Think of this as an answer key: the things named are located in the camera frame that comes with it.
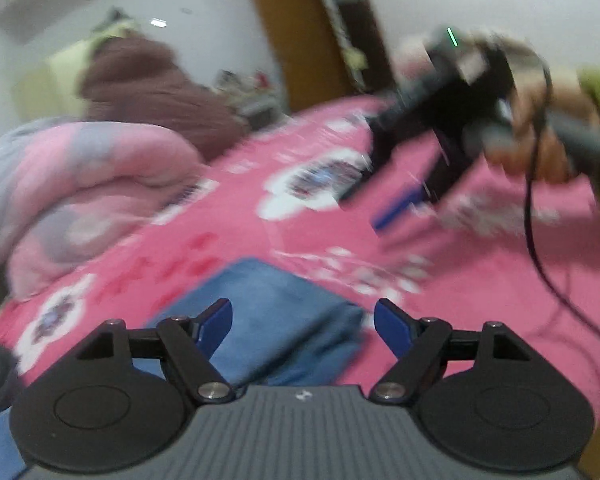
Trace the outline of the blue denim jeans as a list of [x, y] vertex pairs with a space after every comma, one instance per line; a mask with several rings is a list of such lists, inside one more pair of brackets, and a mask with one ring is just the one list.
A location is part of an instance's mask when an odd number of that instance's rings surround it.
[[[157, 325], [230, 300], [211, 364], [235, 399], [193, 405], [163, 374]], [[0, 415], [0, 479], [332, 478], [343, 449], [335, 380], [364, 310], [256, 259], [236, 262], [140, 330], [102, 322]]]

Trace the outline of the brown wooden door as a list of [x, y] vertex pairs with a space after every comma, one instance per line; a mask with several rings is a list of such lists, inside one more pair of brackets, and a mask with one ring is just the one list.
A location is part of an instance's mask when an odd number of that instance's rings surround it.
[[293, 112], [394, 84], [370, 0], [253, 0]]

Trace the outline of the cluttered white shelf desk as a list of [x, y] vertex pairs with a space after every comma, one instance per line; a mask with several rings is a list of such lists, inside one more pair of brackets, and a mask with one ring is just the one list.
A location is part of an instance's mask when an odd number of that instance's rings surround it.
[[252, 132], [273, 127], [286, 116], [280, 96], [262, 70], [251, 75], [219, 70], [212, 91]]

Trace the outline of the pink floral bed blanket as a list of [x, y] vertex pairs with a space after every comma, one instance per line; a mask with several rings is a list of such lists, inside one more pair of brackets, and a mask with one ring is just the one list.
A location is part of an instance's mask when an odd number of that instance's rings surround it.
[[26, 302], [6, 304], [0, 344], [27, 382], [106, 318], [150, 325], [176, 300], [232, 264], [256, 259], [362, 308], [358, 353], [336, 379], [370, 388], [392, 364], [373, 332], [375, 302], [438, 316], [464, 330], [501, 320], [588, 398], [600, 417], [600, 341], [562, 310], [524, 244], [524, 188], [477, 164], [434, 209], [385, 234], [370, 225], [437, 155], [424, 136], [340, 209], [332, 190], [361, 160], [373, 102], [314, 108], [219, 159], [183, 198], [83, 268]]

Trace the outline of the pink grey folded duvet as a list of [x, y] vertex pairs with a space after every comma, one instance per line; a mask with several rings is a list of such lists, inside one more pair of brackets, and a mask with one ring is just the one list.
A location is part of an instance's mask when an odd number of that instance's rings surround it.
[[0, 139], [0, 268], [27, 300], [155, 217], [206, 165], [178, 133], [40, 119]]

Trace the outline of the person in mauve jacket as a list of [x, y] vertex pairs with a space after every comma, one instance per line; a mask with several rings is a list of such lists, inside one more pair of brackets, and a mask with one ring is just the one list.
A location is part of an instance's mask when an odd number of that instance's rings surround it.
[[102, 40], [78, 87], [92, 122], [132, 122], [170, 129], [211, 162], [245, 139], [248, 129], [226, 102], [196, 84], [174, 52], [142, 35]]

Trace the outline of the pale yellow wardrobe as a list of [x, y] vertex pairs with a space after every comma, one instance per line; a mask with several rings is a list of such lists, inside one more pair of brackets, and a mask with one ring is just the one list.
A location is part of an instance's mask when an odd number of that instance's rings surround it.
[[25, 73], [12, 87], [16, 111], [22, 122], [52, 116], [79, 117], [86, 101], [79, 86], [94, 52], [110, 39], [138, 32], [140, 25], [121, 9], [113, 8], [108, 18], [80, 41], [49, 56]]

